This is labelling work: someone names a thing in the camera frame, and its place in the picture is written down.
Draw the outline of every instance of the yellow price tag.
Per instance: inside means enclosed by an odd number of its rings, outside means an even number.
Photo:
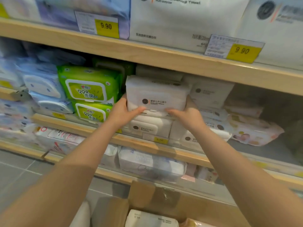
[[[154,138],[154,142],[155,142],[155,143],[161,143],[161,144],[167,145],[169,141],[168,141],[167,139],[155,137],[155,138]]]
[[[266,163],[262,163],[262,162],[258,162],[258,161],[253,161],[252,163],[259,168],[263,168],[263,169],[267,168]]]
[[[4,6],[0,3],[0,17],[9,18]]]
[[[64,114],[53,112],[53,116],[59,119],[66,119]]]
[[[303,178],[303,172],[300,171],[300,172],[298,172],[298,173],[295,173],[295,176],[300,177],[300,178]]]
[[[2,87],[7,87],[7,88],[11,88],[11,89],[14,88],[14,87],[10,84],[10,82],[4,81],[4,80],[0,80],[0,85],[1,85]]]
[[[262,48],[246,46],[242,44],[233,44],[226,57],[228,60],[253,63]]]
[[[98,35],[119,39],[118,23],[99,19],[95,19],[95,23]]]

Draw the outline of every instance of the black circular logo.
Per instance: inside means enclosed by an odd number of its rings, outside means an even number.
[[[148,104],[148,103],[149,103],[149,100],[148,100],[148,99],[142,99],[142,103],[143,103],[143,104]]]
[[[257,17],[260,20],[265,20],[269,18],[275,11],[275,7],[276,4],[273,1],[264,2],[263,5],[261,5],[258,9]]]
[[[222,126],[222,125],[217,125],[217,128],[219,129],[219,130],[224,130],[224,127]]]

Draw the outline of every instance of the forearm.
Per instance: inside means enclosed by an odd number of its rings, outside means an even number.
[[[293,192],[206,126],[192,133],[252,227],[302,226],[303,203]]]
[[[0,226],[68,227],[115,131],[106,122],[96,129],[0,216]]]

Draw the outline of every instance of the green wet wipes package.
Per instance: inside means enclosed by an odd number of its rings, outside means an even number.
[[[107,68],[122,73],[120,87],[120,89],[122,89],[121,93],[125,90],[125,81],[127,76],[134,75],[136,72],[136,64],[129,61],[122,61],[108,57],[94,57],[92,62],[95,68]]]
[[[69,99],[113,105],[119,97],[122,74],[108,69],[58,66],[58,75]]]
[[[104,122],[112,110],[111,105],[91,103],[85,101],[72,101],[78,116],[90,122]]]

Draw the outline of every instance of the person's left hand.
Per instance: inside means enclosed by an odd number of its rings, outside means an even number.
[[[111,123],[118,130],[119,128],[125,126],[129,123],[136,115],[142,113],[146,108],[137,107],[132,111],[127,111],[127,97],[126,93],[119,99],[119,101],[113,106],[112,111],[106,122]]]

